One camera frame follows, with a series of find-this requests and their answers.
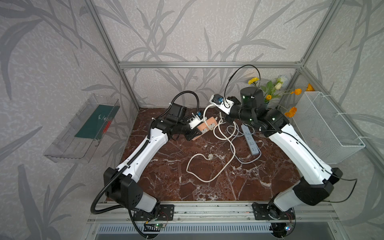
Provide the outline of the grey white power strip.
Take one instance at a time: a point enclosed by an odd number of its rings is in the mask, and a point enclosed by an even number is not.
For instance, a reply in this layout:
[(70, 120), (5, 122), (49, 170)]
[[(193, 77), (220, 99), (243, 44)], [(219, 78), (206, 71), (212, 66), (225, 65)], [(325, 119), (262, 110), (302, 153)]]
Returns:
[(259, 155), (261, 153), (260, 149), (259, 149), (257, 143), (255, 142), (255, 140), (253, 138), (253, 134), (251, 133), (249, 127), (246, 125), (241, 125), (241, 129), (243, 131), (246, 142), (250, 148), (251, 154), (253, 156)]

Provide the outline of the pink power strip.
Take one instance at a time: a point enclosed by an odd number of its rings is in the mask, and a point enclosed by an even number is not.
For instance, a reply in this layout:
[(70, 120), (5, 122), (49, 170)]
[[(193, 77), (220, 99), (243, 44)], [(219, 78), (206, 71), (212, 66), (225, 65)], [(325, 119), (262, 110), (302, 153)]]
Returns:
[(211, 117), (205, 122), (202, 122), (200, 125), (198, 125), (197, 128), (201, 131), (202, 134), (193, 138), (193, 141), (200, 138), (202, 135), (206, 134), (207, 132), (212, 131), (214, 127), (218, 125), (217, 119), (218, 119), (217, 117)]

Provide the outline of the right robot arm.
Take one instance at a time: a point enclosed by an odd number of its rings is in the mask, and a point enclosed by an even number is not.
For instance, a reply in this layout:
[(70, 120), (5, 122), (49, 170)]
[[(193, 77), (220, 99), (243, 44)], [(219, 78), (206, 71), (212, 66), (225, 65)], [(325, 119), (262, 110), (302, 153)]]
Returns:
[(267, 206), (269, 216), (278, 219), (297, 205), (315, 206), (328, 202), (334, 185), (343, 179), (341, 169), (331, 168), (322, 161), (299, 137), (285, 114), (277, 109), (267, 108), (260, 89), (248, 87), (246, 91), (247, 94), (242, 95), (240, 100), (229, 97), (223, 101), (226, 114), (252, 126), (269, 138), (283, 150), (302, 174), (295, 185), (271, 199)]

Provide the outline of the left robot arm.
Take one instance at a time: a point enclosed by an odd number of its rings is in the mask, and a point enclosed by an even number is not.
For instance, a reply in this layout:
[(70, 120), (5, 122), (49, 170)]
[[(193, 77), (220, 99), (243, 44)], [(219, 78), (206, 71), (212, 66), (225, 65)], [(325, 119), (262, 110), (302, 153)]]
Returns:
[(174, 135), (183, 135), (187, 141), (191, 141), (202, 134), (198, 129), (202, 113), (196, 111), (186, 120), (185, 112), (186, 107), (172, 100), (165, 112), (149, 123), (147, 136), (133, 153), (116, 168), (108, 168), (104, 172), (105, 186), (92, 202), (91, 214), (125, 208), (129, 212), (142, 211), (150, 219), (159, 216), (160, 201), (145, 193), (138, 182), (156, 153)]

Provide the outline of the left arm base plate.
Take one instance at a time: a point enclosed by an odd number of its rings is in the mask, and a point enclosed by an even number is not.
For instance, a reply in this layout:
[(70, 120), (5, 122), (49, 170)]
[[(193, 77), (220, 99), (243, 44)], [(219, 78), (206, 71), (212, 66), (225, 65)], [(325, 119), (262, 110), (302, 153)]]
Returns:
[(135, 221), (171, 221), (174, 218), (175, 205), (160, 204), (156, 205), (152, 212), (139, 210), (134, 212), (133, 219)]

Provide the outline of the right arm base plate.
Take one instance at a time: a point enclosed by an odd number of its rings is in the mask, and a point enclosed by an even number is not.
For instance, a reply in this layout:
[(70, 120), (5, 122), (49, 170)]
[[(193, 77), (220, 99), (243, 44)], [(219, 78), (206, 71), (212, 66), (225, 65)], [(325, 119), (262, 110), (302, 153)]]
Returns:
[(282, 212), (277, 207), (274, 207), (272, 205), (254, 202), (252, 204), (252, 210), (255, 220), (293, 221), (296, 219), (296, 214), (294, 213), (293, 208), (290, 208), (286, 212)]

